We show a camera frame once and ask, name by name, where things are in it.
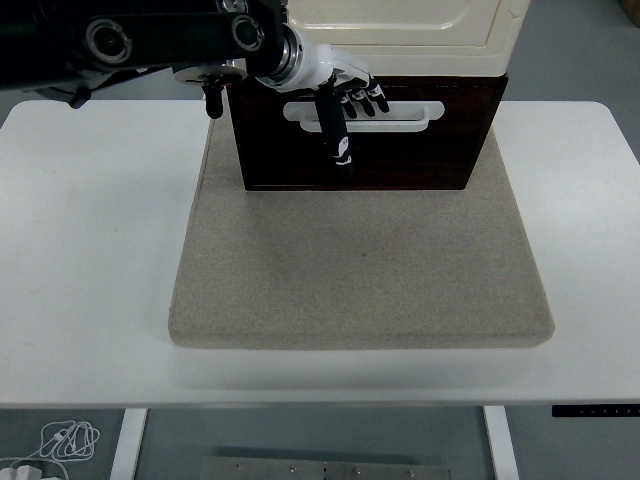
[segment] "metal plate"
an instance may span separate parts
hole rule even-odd
[[[206,457],[200,480],[449,480],[449,469],[425,465]]]

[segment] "white robotic hand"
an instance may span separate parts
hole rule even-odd
[[[327,149],[340,171],[352,177],[354,168],[342,110],[356,118],[352,102],[358,102],[373,117],[375,103],[386,113],[389,105],[384,93],[362,60],[331,45],[314,45],[290,25],[284,25],[284,29],[285,45],[278,69],[258,80],[281,93],[313,91]]]

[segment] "black joint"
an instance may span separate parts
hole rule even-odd
[[[222,88],[205,86],[202,87],[202,91],[205,95],[207,115],[214,120],[220,118],[223,113]]]
[[[89,100],[91,100],[91,90],[87,87],[81,87],[76,91],[73,97],[67,100],[67,103],[71,108],[77,110]]]

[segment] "white table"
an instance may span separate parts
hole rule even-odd
[[[494,122],[556,322],[534,349],[200,351],[167,332],[201,102],[52,102],[0,130],[0,407],[640,399],[640,167],[594,103]]]

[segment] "felt pad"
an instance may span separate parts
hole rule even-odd
[[[247,192],[227,118],[169,330],[197,348],[482,348],[531,347],[554,324],[493,133],[462,191]]]

